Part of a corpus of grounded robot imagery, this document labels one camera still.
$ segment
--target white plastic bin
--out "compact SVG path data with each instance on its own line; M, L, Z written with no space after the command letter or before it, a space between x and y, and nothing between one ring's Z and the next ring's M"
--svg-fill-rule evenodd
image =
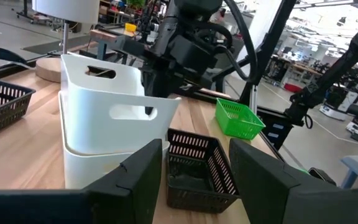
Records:
M87 75L88 66L114 70L116 76ZM62 55L62 68L71 148L84 154L134 152L153 139L164 139L180 98L144 96L139 69L74 55ZM146 106L154 108L150 116L144 113Z
M65 187L67 189L82 189L108 172L117 168L127 159L131 152L117 154L89 155L81 154L67 144L65 115L62 106L62 95L59 93L60 122L62 124L63 156L65 168ZM163 154L166 154L169 142L163 142Z

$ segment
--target white lamp shade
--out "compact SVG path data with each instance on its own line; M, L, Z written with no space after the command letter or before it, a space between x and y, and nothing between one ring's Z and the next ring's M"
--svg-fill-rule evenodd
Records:
M97 24L99 0L32 0L32 9L74 22Z

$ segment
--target green plastic basket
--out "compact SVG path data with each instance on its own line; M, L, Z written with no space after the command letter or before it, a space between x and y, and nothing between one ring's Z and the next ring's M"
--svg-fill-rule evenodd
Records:
M225 135L253 140L265 127L248 106L217 98L215 117Z

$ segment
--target yellow object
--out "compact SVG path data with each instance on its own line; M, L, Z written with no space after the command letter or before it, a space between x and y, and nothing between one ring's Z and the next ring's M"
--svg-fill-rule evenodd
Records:
M125 23L125 30L128 32L135 32L136 31L136 25Z

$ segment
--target black mat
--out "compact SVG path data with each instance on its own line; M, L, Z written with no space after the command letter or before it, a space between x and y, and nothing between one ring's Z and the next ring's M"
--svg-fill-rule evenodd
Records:
M77 47L80 45L88 44L89 41L90 41L90 37L88 35L81 36L81 37L74 37L74 38L68 39L67 48L70 49L70 48ZM62 48L59 46L59 43L60 43L60 40L54 41L51 43L47 43L47 44L39 44L39 45L30 46L30 47L24 47L23 50L43 55L43 54L47 54L49 52L56 51L56 50L61 51Z

